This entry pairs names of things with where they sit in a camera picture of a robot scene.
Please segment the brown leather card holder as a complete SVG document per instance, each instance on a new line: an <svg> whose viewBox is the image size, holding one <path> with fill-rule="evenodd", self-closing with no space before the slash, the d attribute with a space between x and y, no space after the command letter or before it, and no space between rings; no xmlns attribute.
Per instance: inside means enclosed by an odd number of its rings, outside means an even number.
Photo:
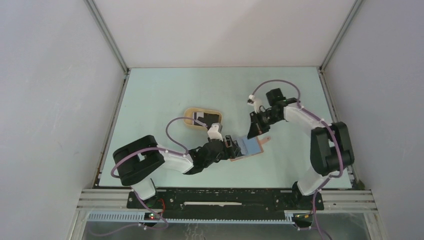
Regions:
<svg viewBox="0 0 424 240"><path fill-rule="evenodd" d="M251 139L248 139L247 136L238 137L235 142L240 147L240 153L236 158L230 159L230 161L234 162L247 157L262 154L264 152L263 145L270 140L270 136L266 136L264 138L255 137Z"/></svg>

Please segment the black card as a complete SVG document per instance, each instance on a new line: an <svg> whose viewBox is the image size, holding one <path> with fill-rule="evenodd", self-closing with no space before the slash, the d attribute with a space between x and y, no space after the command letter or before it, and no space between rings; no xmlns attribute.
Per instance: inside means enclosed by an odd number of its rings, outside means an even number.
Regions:
<svg viewBox="0 0 424 240"><path fill-rule="evenodd" d="M213 123L220 122L220 116L218 114L205 113L205 112L194 112L193 118L210 126Z"/></svg>

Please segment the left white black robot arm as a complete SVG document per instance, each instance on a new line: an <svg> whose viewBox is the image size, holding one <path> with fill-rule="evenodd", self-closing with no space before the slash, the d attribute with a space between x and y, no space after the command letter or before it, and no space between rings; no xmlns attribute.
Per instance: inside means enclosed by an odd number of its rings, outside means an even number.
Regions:
<svg viewBox="0 0 424 240"><path fill-rule="evenodd" d="M230 135L223 140L209 139L188 153L177 152L159 145L152 135L146 135L113 153L115 162L110 174L120 179L124 187L131 187L145 208L153 208L158 194L150 175L157 169L195 175L213 163L233 160L242 155L240 146Z"/></svg>

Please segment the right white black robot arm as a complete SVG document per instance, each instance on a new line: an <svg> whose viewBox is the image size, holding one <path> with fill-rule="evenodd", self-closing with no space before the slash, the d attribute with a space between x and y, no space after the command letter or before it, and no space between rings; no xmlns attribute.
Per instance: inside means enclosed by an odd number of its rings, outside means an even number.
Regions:
<svg viewBox="0 0 424 240"><path fill-rule="evenodd" d="M311 196L330 179L340 178L344 169L354 162L349 130L343 122L326 123L308 111L295 98L286 98L279 88L266 93L269 108L264 108L259 98L249 95L247 103L253 106L250 115L248 139L267 133L271 125L280 121L295 123L310 138L310 168L293 184L291 204L304 209Z"/></svg>

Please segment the beige oval card tray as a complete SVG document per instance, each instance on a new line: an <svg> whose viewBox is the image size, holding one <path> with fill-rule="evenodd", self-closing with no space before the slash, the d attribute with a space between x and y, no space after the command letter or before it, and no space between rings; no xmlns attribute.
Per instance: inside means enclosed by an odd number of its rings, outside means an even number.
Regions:
<svg viewBox="0 0 424 240"><path fill-rule="evenodd" d="M206 130L206 128L199 124L197 121L200 121L201 123L204 123L210 127L214 123L221 123L223 118L222 114L217 110L198 107L187 108L183 116L190 118L184 119L183 121L189 129L194 130Z"/></svg>

